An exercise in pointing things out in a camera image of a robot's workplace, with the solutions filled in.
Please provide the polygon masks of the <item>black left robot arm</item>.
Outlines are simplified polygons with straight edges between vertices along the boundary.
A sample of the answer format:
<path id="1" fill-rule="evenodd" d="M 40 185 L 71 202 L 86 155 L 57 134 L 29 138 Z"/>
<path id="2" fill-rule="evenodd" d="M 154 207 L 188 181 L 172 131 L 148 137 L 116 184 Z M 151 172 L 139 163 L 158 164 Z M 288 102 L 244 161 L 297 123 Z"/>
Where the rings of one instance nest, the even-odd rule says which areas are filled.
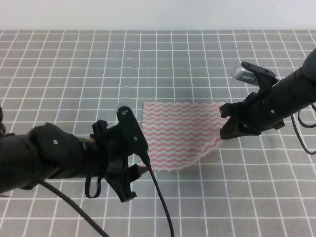
<path id="1" fill-rule="evenodd" d="M 101 181 L 106 180 L 121 202 L 136 197 L 131 183 L 147 170 L 128 158 L 136 154 L 145 166 L 150 165 L 148 144 L 127 106 L 117 110 L 118 124 L 108 127 L 99 120 L 92 125 L 89 139 L 67 133 L 54 124 L 32 128 L 16 135 L 0 129 L 0 190 L 32 189 L 39 180 L 85 179 L 85 195 L 97 198 Z"/>

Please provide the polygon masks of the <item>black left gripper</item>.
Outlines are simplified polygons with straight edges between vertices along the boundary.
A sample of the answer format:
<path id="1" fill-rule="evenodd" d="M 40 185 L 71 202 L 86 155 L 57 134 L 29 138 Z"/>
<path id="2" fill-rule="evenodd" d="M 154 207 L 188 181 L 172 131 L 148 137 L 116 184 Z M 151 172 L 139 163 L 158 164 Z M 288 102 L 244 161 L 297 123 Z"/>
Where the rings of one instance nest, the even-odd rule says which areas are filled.
<path id="1" fill-rule="evenodd" d="M 101 180 L 105 179 L 122 203 L 133 200 L 137 194 L 131 190 L 131 183 L 145 174 L 147 167 L 128 165 L 128 157 L 133 153 L 128 149 L 119 124 L 107 128 L 106 121 L 99 120 L 93 126 L 96 145 L 96 161 L 93 162 L 85 181 L 87 198 L 97 198 L 101 193 Z"/>

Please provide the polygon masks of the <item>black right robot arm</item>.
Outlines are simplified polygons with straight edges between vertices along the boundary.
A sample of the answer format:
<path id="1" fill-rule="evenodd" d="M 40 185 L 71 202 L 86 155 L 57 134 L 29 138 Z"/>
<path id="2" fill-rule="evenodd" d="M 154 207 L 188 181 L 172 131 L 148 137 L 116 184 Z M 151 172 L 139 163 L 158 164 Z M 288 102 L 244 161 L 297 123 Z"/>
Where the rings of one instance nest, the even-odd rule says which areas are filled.
<path id="1" fill-rule="evenodd" d="M 263 131 L 284 127 L 284 119 L 316 101 L 316 52 L 285 78 L 263 67 L 243 61 L 231 72 L 235 80 L 257 86 L 242 102 L 220 107 L 228 121 L 220 130 L 223 140 L 259 136 Z"/>

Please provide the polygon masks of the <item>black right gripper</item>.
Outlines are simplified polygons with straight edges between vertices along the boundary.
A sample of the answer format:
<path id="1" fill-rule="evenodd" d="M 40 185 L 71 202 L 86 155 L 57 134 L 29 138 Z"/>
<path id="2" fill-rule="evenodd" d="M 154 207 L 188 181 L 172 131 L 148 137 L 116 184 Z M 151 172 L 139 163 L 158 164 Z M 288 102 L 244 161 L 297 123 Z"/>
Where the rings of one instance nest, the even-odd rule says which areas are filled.
<path id="1" fill-rule="evenodd" d="M 229 118 L 220 129 L 223 140 L 259 136 L 263 131 L 285 127 L 284 119 L 278 118 L 269 102 L 257 99 L 255 93 L 251 93 L 242 102 L 225 103 L 219 110 L 222 118 Z"/>

